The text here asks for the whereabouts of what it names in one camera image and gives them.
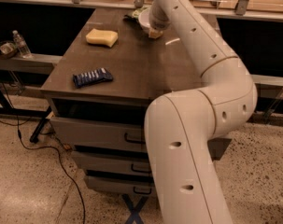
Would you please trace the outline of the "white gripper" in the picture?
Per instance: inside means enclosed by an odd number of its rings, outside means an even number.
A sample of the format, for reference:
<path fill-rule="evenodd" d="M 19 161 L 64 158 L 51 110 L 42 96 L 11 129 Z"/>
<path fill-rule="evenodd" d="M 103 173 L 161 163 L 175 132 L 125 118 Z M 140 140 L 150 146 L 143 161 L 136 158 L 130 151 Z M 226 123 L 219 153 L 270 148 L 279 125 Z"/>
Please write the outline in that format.
<path fill-rule="evenodd" d="M 149 24 L 153 29 L 149 29 L 149 38 L 157 39 L 163 35 L 170 21 L 157 2 L 153 2 L 149 9 Z"/>

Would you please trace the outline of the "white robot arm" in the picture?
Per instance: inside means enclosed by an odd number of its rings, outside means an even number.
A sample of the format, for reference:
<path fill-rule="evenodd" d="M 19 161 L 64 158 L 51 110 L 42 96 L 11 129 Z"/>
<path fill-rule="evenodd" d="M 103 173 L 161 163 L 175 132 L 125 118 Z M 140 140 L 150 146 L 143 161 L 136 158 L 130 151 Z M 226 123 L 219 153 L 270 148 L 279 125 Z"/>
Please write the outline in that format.
<path fill-rule="evenodd" d="M 252 76 L 190 0 L 154 0 L 150 24 L 169 20 L 204 85 L 156 98 L 145 139 L 164 224 L 233 224 L 208 141 L 243 125 L 257 104 Z"/>

